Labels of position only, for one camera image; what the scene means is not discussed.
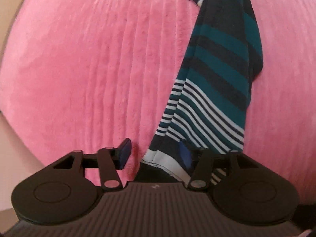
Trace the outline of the striped knit sweater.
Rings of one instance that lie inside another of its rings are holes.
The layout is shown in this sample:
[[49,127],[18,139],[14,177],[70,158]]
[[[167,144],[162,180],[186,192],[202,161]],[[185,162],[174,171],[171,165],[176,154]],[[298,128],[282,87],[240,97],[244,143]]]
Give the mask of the striped knit sweater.
[[244,149],[253,80],[263,68],[251,0],[193,0],[200,8],[181,67],[136,182],[190,181],[192,150]]

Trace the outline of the pink plush bed blanket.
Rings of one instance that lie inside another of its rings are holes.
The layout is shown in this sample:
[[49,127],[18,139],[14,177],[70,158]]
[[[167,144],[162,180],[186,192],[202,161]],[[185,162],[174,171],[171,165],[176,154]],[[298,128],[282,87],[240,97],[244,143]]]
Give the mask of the pink plush bed blanket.
[[[264,67],[245,152],[315,202],[315,0],[251,0]],[[190,0],[25,0],[1,65],[1,111],[44,164],[130,138],[133,178],[198,14]]]

